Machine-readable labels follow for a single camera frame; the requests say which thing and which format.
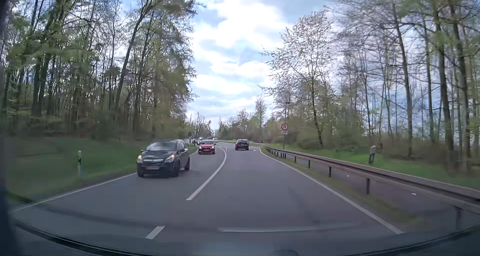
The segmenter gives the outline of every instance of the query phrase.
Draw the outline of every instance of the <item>white edge line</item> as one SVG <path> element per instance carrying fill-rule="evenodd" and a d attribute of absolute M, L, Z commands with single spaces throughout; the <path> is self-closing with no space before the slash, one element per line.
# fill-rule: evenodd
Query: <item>white edge line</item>
<path fill-rule="evenodd" d="M 154 239 L 162 230 L 165 228 L 165 226 L 157 226 L 153 231 L 151 231 L 145 238 L 146 239 Z"/>
<path fill-rule="evenodd" d="M 187 198 L 187 201 L 190 201 L 192 200 L 193 198 L 195 198 L 195 196 L 197 196 L 197 194 L 200 193 L 200 191 L 205 188 L 205 186 L 207 186 L 207 184 L 213 179 L 213 177 L 220 171 L 220 169 L 223 167 L 223 165 L 225 164 L 225 161 L 227 160 L 227 153 L 225 152 L 225 150 L 221 149 L 223 151 L 223 153 L 225 153 L 225 157 L 223 158 L 223 161 L 222 161 L 222 164 L 220 164 L 219 168 L 212 173 L 212 175 L 210 175 L 210 177 L 199 187 L 197 188 L 197 190 L 192 193 L 190 195 L 190 197 Z"/>
<path fill-rule="evenodd" d="M 268 155 L 265 155 L 262 150 L 260 150 L 260 153 L 274 161 L 278 161 L 274 158 L 272 158 L 271 156 L 268 156 Z M 395 226 L 393 226 L 392 224 L 388 223 L 387 221 L 385 221 L 384 219 L 382 219 L 381 217 L 373 214 L 372 212 L 370 212 L 369 210 L 366 210 L 364 209 L 363 207 L 359 206 L 357 203 L 353 202 L 352 200 L 346 198 L 345 196 L 341 195 L 340 193 L 338 193 L 337 191 L 334 191 L 333 189 L 331 189 L 329 186 L 319 182 L 318 180 L 314 179 L 313 177 L 309 176 L 308 174 L 306 173 L 303 173 L 302 171 L 282 162 L 282 161 L 278 161 L 280 162 L 281 164 L 285 165 L 286 167 L 289 167 L 290 169 L 296 171 L 297 173 L 305 176 L 306 178 L 312 180 L 313 182 L 315 182 L 316 184 L 322 186 L 323 188 L 325 188 L 326 190 L 328 190 L 329 192 L 335 194 L 336 196 L 338 196 L 339 198 L 341 198 L 342 200 L 344 200 L 345 202 L 353 205 L 353 207 L 355 207 L 356 209 L 362 211 L 363 213 L 367 214 L 369 217 L 371 217 L 372 219 L 376 220 L 378 223 L 380 223 L 381 225 L 385 226 L 386 228 L 388 228 L 389 230 L 391 230 L 392 232 L 394 232 L 395 234 L 399 235 L 399 234 L 404 234 L 404 232 L 402 230 L 400 230 L 399 228 L 396 228 Z"/>
<path fill-rule="evenodd" d="M 14 210 L 12 210 L 12 212 L 19 211 L 19 210 L 24 210 L 24 209 L 27 209 L 27 208 L 30 208 L 30 207 L 34 207 L 34 206 L 37 206 L 37 205 L 40 205 L 40 204 L 44 204 L 44 203 L 53 201 L 53 200 L 58 199 L 58 198 L 69 196 L 69 195 L 75 194 L 77 192 L 81 192 L 81 191 L 91 189 L 91 188 L 94 188 L 94 187 L 98 187 L 98 186 L 101 186 L 101 185 L 105 185 L 105 184 L 108 184 L 110 182 L 117 181 L 117 180 L 123 179 L 125 177 L 135 175 L 135 174 L 136 174 L 136 172 L 135 173 L 129 173 L 127 175 L 117 177 L 117 178 L 114 178 L 114 179 L 110 179 L 110 180 L 107 180 L 107 181 L 104 181 L 104 182 L 101 182 L 101 183 L 98 183 L 98 184 L 94 184 L 94 185 L 91 185 L 91 186 L 87 186 L 87 187 L 79 188 L 79 189 L 76 189 L 76 190 L 73 190 L 73 191 L 70 191 L 70 192 L 66 192 L 66 193 L 63 193 L 63 194 L 60 194 L 60 195 L 57 195 L 57 196 L 53 196 L 51 198 L 47 198 L 45 200 L 35 202 L 33 204 L 27 204 L 25 206 L 15 208 Z"/>

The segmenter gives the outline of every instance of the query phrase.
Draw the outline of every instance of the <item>car hood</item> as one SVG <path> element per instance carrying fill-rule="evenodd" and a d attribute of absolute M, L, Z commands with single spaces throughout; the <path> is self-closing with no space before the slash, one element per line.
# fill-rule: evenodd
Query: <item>car hood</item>
<path fill-rule="evenodd" d="M 164 160 L 171 154 L 175 154 L 174 151 L 144 151 L 141 154 L 143 160 Z"/>

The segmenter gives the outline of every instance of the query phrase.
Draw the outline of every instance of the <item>white cloud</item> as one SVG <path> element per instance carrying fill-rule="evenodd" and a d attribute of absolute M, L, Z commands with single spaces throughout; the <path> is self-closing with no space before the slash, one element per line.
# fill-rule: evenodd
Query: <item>white cloud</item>
<path fill-rule="evenodd" d="M 213 10 L 223 21 L 212 26 L 205 19 L 195 20 L 194 33 L 190 35 L 195 63 L 206 64 L 208 71 L 202 70 L 206 68 L 204 66 L 197 69 L 199 75 L 193 81 L 194 92 L 205 93 L 201 90 L 195 91 L 199 88 L 215 95 L 214 98 L 209 95 L 202 96 L 194 101 L 189 109 L 200 112 L 207 120 L 212 121 L 216 121 L 218 117 L 227 119 L 241 109 L 253 112 L 255 100 L 262 94 L 258 85 L 273 84 L 268 78 L 270 68 L 264 63 L 260 52 L 281 47 L 279 33 L 291 25 L 276 7 L 252 0 L 197 1 L 206 5 L 206 8 L 200 11 Z M 206 49 L 211 42 L 215 47 Z M 218 47 L 225 51 L 212 50 Z M 244 63 L 241 61 L 244 50 L 257 51 L 258 55 Z M 267 104 L 273 101 L 273 98 L 265 96 L 264 99 Z"/>
<path fill-rule="evenodd" d="M 240 94 L 251 90 L 251 87 L 244 83 L 229 82 L 223 78 L 209 75 L 197 75 L 193 83 L 196 87 L 227 95 Z"/>
<path fill-rule="evenodd" d="M 273 49 L 281 44 L 278 36 L 288 23 L 279 10 L 249 0 L 197 0 L 209 10 L 216 10 L 226 20 L 218 26 L 200 22 L 195 25 L 194 39 L 214 39 L 217 45 L 232 48 L 240 40 L 249 42 L 255 50 Z"/>

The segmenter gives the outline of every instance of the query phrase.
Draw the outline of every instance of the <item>car wheel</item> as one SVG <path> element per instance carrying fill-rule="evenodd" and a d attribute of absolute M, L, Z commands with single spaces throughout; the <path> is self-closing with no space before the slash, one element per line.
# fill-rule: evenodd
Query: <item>car wheel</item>
<path fill-rule="evenodd" d="M 188 159 L 187 164 L 185 165 L 185 168 L 183 168 L 185 171 L 190 170 L 190 159 Z"/>
<path fill-rule="evenodd" d="M 180 174 L 180 162 L 178 162 L 177 165 L 175 166 L 172 176 L 177 177 L 179 174 Z"/>

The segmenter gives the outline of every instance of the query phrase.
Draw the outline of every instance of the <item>black car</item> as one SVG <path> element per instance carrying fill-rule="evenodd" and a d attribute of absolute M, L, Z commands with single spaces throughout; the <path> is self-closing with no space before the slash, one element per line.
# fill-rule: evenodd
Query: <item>black car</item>
<path fill-rule="evenodd" d="M 190 156 L 182 140 L 162 140 L 147 146 L 137 158 L 137 174 L 161 173 L 178 176 L 180 170 L 190 170 Z"/>
<path fill-rule="evenodd" d="M 235 150 L 245 149 L 248 150 L 248 140 L 237 140 L 235 143 Z"/>

